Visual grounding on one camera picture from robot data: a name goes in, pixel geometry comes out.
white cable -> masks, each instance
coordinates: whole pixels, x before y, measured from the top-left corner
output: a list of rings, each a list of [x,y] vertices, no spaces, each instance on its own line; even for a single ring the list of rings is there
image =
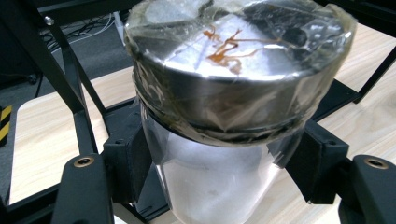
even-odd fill
[[[78,42],[78,41],[80,41],[80,40],[83,40],[83,39],[92,37],[92,36],[94,36],[94,35],[99,35],[99,34],[101,34],[101,33],[104,32],[105,30],[107,30],[108,28],[110,28],[111,25],[114,24],[114,21],[111,22],[111,23],[110,23],[110,21],[111,21],[111,13],[110,13],[110,15],[109,15],[109,17],[108,17],[108,22],[107,22],[107,24],[106,24],[100,31],[98,31],[98,32],[96,32],[96,33],[93,33],[93,34],[90,34],[90,33],[82,33],[82,34],[84,34],[84,35],[86,35],[86,36],[84,36],[84,37],[82,37],[82,38],[80,38],[80,39],[77,39],[77,40],[74,40],[74,41],[70,42],[69,45],[71,45],[71,44],[73,44],[73,43],[76,43],[76,42]],[[58,51],[58,50],[60,50],[60,49],[61,49],[61,48],[57,48],[56,50],[54,50],[54,51],[51,52],[51,53],[53,54],[53,53],[55,53],[56,51]]]

light wood tabletop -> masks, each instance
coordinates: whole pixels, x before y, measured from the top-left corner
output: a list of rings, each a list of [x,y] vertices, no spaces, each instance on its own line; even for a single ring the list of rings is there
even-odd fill
[[[390,51],[396,39],[363,25],[358,26],[352,50],[336,78],[358,91]],[[132,68],[92,81],[106,106],[135,95]],[[369,154],[396,163],[396,64],[359,104],[349,104],[319,124],[347,142],[348,157]],[[108,138],[105,124],[87,97],[96,144]],[[71,112],[55,92],[23,105],[17,116],[10,202],[15,203],[59,183],[64,164],[78,155]],[[339,223],[339,199],[334,205],[307,204],[285,170],[255,211],[249,224]],[[153,224],[180,223],[171,212]]]

wooden board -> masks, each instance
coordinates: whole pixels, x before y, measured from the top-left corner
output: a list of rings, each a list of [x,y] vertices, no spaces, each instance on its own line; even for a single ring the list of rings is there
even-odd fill
[[[352,51],[337,79],[358,91],[396,46],[396,39],[359,25]],[[132,69],[92,83],[105,105],[134,96]],[[396,65],[358,105],[349,104],[320,122],[350,144],[349,158],[370,154],[396,163]],[[96,142],[106,141],[104,123],[87,99]],[[19,110],[11,184],[12,203],[59,182],[64,163],[78,154],[71,113],[57,93],[26,103]],[[253,223],[339,223],[335,205],[310,205],[282,171],[248,221]],[[178,224],[168,212],[153,224]]]

shiny metal surface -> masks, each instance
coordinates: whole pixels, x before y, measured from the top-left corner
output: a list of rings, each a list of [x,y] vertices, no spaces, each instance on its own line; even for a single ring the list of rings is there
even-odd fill
[[[311,1],[144,1],[126,24],[134,82],[166,126],[233,146],[291,132],[315,112],[356,22]]]

transparent container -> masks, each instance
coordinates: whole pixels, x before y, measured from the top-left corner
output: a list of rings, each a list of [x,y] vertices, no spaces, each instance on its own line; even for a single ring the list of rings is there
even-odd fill
[[[269,144],[214,147],[170,132],[143,105],[142,122],[168,204],[186,224],[246,222],[302,133]]]

